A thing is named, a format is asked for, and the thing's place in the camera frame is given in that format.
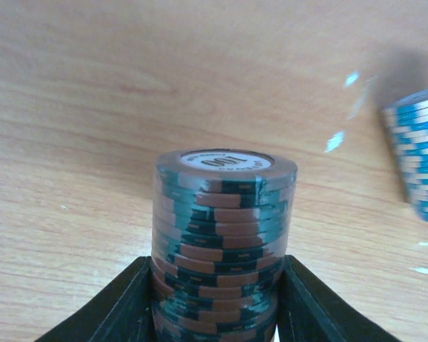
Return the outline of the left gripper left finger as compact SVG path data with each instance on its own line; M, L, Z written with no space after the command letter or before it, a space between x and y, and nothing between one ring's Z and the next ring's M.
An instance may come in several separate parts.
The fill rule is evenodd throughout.
M151 258L140 256L40 342L152 341Z

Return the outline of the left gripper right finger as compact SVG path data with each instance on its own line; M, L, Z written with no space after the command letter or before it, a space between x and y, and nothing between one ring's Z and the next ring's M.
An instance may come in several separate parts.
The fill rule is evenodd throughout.
M291 255L279 281L277 329L289 342L399 342Z

